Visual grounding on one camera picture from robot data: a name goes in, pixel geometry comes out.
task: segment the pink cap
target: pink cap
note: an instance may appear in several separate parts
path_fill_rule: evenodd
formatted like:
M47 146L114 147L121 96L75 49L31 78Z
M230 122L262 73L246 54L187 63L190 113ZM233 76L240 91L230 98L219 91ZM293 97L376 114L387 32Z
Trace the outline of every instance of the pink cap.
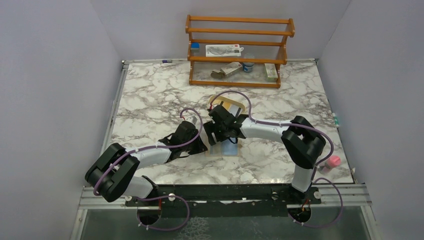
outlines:
M340 159L339 156L336 156L336 155L330 156L330 158L327 159L327 161L325 162L325 164L328 165L330 168L335 168L337 166L340 166L341 163L342 163L342 160Z

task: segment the small jar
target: small jar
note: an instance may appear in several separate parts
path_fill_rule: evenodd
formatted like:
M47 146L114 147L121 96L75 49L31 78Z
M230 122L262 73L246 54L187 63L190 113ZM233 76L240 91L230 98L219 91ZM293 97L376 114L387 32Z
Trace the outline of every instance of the small jar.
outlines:
M340 166L341 163L342 160L339 156L330 156L329 159L327 159L323 165L320 165L318 167L318 172L320 172L321 174L328 174L331 169Z
M255 56L253 55L245 55L244 56L245 59L254 59ZM254 62L243 62L243 71L245 71L246 73L250 73L253 71L253 66L255 65Z

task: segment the glass panel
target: glass panel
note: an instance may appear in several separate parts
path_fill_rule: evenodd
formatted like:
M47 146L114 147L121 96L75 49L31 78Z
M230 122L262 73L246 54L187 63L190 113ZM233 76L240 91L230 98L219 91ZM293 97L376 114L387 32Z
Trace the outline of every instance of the glass panel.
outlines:
M338 207L312 209L309 224L322 225L338 214ZM159 219L154 226L172 228L182 218ZM360 207L345 207L340 221L327 228L307 228L289 217L193 217L176 231L161 232L138 227L136 210L89 210L82 233L83 240L161 239L161 240L249 240L249 239L370 239Z

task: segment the marble countertop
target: marble countertop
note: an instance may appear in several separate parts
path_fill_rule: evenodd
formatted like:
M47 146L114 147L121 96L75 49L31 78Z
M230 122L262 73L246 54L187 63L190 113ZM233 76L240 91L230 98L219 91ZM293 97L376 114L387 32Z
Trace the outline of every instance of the marble countertop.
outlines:
M341 166L326 177L335 183L353 183L330 105L314 62L289 62L281 66L281 88L190 86L190 63L132 63L122 90L110 143L124 147L152 145L173 133L181 122L179 113L190 107L209 121L207 101L227 89L249 96L257 119L291 120L305 117L334 142ZM238 94L225 97L247 105ZM208 139L203 131L203 142ZM240 156L205 156L204 153L137 170L157 184L266 184L290 183L295 164L283 144L264 139L240 139ZM330 151L326 144L323 155Z

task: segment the wooden shelf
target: wooden shelf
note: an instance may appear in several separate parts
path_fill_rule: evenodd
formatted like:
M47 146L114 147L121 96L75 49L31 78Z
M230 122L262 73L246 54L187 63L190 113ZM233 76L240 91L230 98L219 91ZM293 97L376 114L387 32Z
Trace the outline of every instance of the wooden shelf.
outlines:
M211 77L212 69L220 69L225 65L226 63L222 62L194 62L191 73L193 80L189 82L190 85L274 89L281 86L280 78L277 81L267 81L264 64L255 64L252 72L239 71L223 79Z
M243 24L243 28L246 26L252 26L252 24L262 24L279 26L285 25L285 29L275 30L267 29L266 27L256 27L256 29L226 29L226 23L222 23L221 26L224 28L210 28L210 27L192 27L192 21L205 21L205 22L230 22ZM287 63L286 43L288 37L292 38L295 35L295 25L293 20L290 19L270 19L270 18L247 18L247 17L217 17L217 16L190 16L187 15L185 22L185 32L188 34L188 51L187 60L190 61L191 70L189 76L189 83L192 85L215 85L215 86L233 86L233 87L251 87L251 88L279 88L281 86L280 78L275 83L263 83L263 82L242 82L242 81L216 81L216 80L198 80L194 79L193 68L195 62L211 62L211 63L231 63L231 62L249 62L255 64L275 64L276 69L279 71L281 65ZM193 33L196 34L224 34L226 36L231 35L260 35L260 36L281 36L281 41L247 41L237 39L204 39L203 37L196 37L193 39ZM199 43L200 53L192 53L192 43ZM204 44L239 44L244 50L241 52L241 57L207 57L203 52Z

